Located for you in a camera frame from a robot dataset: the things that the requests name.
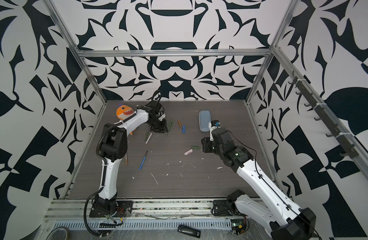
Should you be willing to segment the blue pen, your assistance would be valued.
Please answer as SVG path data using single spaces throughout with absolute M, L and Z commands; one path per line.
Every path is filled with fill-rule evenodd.
M 142 168 L 143 168 L 143 165 L 144 165 L 146 157 L 147 157 L 147 153 L 148 153 L 148 151 L 146 151 L 145 155 L 143 156 L 143 159 L 142 159 L 142 161 L 140 163 L 140 166 L 139 166 L 139 170 L 142 170 Z

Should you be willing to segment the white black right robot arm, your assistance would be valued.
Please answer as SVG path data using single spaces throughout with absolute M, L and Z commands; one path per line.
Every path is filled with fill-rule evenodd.
M 264 206 L 242 191 L 229 198 L 235 209 L 260 224 L 273 240 L 309 240 L 318 237 L 316 215 L 301 208 L 286 196 L 266 175 L 247 147 L 235 145 L 230 131 L 211 127 L 210 136 L 202 139 L 203 151 L 214 153 L 258 194 Z

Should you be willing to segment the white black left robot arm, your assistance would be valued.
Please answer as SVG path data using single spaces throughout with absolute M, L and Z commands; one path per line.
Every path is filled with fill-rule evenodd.
M 99 190 L 91 194 L 83 209 L 83 220 L 87 231 L 99 238 L 108 236 L 109 233 L 94 231 L 87 221 L 87 207 L 90 200 L 92 209 L 102 216 L 112 219 L 117 214 L 119 206 L 117 200 L 116 181 L 122 159 L 128 151 L 128 135 L 143 124 L 149 125 L 149 130 L 155 133 L 167 133 L 167 121 L 165 109 L 160 103 L 162 93 L 157 90 L 153 93 L 150 102 L 146 105 L 131 107 L 121 105 L 116 111 L 119 122 L 106 124 L 96 146 L 96 156 L 102 161 L 102 171 Z

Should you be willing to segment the light blue pencil case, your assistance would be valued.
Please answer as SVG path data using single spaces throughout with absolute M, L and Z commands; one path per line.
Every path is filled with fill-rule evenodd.
M 209 132 L 209 124 L 212 121 L 211 112 L 208 110 L 202 110 L 199 112 L 199 126 L 202 132 Z

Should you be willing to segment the orange shark plush toy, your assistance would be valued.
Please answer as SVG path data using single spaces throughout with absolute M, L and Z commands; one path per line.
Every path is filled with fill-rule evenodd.
M 129 118 L 133 114 L 134 114 L 133 108 L 124 104 L 120 104 L 120 106 L 116 110 L 116 116 L 121 121 Z

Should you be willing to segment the black remote device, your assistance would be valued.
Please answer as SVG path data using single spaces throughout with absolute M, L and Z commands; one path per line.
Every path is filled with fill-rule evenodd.
M 191 236 L 191 237 L 195 237 L 197 239 L 199 239 L 201 237 L 201 231 L 200 230 L 196 230 L 196 229 L 193 229 L 193 228 L 188 227 L 188 226 L 179 225 L 177 227 L 177 231 L 179 233 L 182 233 L 182 234 L 185 234 L 185 235 L 188 235 L 188 236 Z

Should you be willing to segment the clear tape roll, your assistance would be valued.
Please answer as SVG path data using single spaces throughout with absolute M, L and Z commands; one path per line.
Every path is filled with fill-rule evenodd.
M 53 229 L 47 236 L 46 240 L 69 240 L 70 232 L 66 227 L 58 227 Z

